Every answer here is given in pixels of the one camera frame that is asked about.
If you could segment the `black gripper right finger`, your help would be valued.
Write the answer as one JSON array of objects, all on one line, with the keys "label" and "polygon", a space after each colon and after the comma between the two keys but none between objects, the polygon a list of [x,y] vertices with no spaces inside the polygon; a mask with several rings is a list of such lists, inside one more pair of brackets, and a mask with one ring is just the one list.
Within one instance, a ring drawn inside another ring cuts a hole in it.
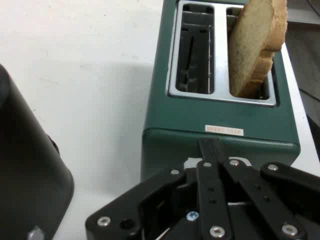
[{"label": "black gripper right finger", "polygon": [[234,184],[248,197],[261,218],[260,227],[270,239],[320,238],[318,176],[279,162],[268,162],[260,170],[243,163],[232,165],[217,138],[212,140],[212,151]]}]

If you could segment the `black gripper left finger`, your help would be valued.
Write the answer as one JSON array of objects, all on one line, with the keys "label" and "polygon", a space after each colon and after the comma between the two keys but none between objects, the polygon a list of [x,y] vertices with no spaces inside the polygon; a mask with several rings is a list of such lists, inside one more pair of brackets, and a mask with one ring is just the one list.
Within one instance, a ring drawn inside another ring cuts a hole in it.
[{"label": "black gripper left finger", "polygon": [[232,240],[217,139],[199,142],[202,159],[143,180],[85,221],[89,240]]}]

